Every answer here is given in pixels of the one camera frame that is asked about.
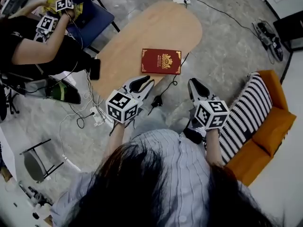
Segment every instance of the gray floor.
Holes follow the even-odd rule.
[[[115,22],[122,29],[132,18],[140,14],[149,5],[159,0],[102,0],[106,8],[115,15]],[[263,19],[270,23],[276,18],[270,9],[261,0],[203,0],[209,5],[223,10],[235,17],[244,26],[251,27],[251,22]],[[274,69],[279,76],[282,75],[288,53],[282,63],[272,65],[268,54],[260,41],[247,29],[239,27],[232,19],[204,4],[192,0],[188,9],[199,19],[203,27],[203,38],[199,45],[190,53],[182,67],[181,76],[178,76],[177,86],[171,88],[163,95],[163,110],[168,115],[167,122],[186,116],[191,107],[187,91],[187,82],[196,77],[210,85],[218,96],[230,104],[237,95],[246,75],[256,70]],[[100,35],[93,46],[101,50],[116,34],[109,26]],[[87,91],[85,75],[83,72],[73,73],[76,87],[82,96],[82,104],[74,108],[83,108],[88,99],[83,98]],[[135,126],[150,110],[150,103],[154,96],[159,94],[172,80],[166,76],[152,91],[144,103],[144,111],[135,122]],[[18,96],[17,105],[21,113],[18,121],[33,144],[51,138],[49,144],[41,147],[38,154],[42,156],[47,166],[62,161],[62,148],[59,139],[59,123],[72,113],[69,105],[52,100],[40,100]],[[82,112],[88,115],[91,104]],[[110,128],[104,124],[94,127],[92,117],[85,120],[85,128],[79,129],[75,116],[68,117],[61,124],[61,138],[63,149],[67,158],[81,171],[93,171],[99,165],[108,140]],[[126,130],[125,140],[132,130],[132,125]],[[70,183],[77,171],[66,162],[50,180],[41,184],[31,184],[55,200]]]

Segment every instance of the gold emblem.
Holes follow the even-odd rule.
[[[178,54],[179,59],[181,60],[181,51],[176,51],[176,53]]]
[[[142,72],[146,72],[146,69],[144,69],[144,65],[143,64],[141,64],[141,71]]]
[[[181,66],[179,66],[178,70],[176,71],[176,74],[180,74]]]
[[[147,52],[147,50],[142,50],[142,57],[145,55],[145,52]]]
[[[170,55],[163,54],[162,55],[162,69],[170,68],[171,64],[172,64],[172,59],[170,58]]]

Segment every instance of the red book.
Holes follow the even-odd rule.
[[[181,51],[143,49],[141,72],[180,75]]]

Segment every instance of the striped cushion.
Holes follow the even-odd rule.
[[[259,73],[251,73],[248,77],[245,88],[230,108],[231,114],[226,125],[221,129],[219,141],[224,163],[229,162],[242,145],[251,139],[273,106]]]

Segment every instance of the oval table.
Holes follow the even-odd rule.
[[[143,48],[169,49],[185,57],[202,38],[199,20],[184,6],[174,2],[154,3],[127,24],[100,51],[100,79],[92,81],[95,91],[104,99],[128,79],[143,75]],[[157,84],[165,75],[150,74]]]

